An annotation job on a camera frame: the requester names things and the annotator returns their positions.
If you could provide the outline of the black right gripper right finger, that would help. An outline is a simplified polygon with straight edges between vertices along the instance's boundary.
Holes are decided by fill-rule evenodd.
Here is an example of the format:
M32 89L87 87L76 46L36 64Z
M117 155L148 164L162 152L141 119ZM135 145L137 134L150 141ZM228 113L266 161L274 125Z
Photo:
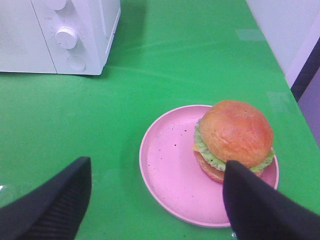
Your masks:
M318 240L320 216L273 189L236 160L226 164L223 202L239 240Z

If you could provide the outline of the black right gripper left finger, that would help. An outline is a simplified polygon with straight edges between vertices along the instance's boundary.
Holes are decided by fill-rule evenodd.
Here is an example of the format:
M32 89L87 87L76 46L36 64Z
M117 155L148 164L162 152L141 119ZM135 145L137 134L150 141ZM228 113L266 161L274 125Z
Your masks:
M30 193L1 207L0 238L75 239L91 192L91 159L82 156Z

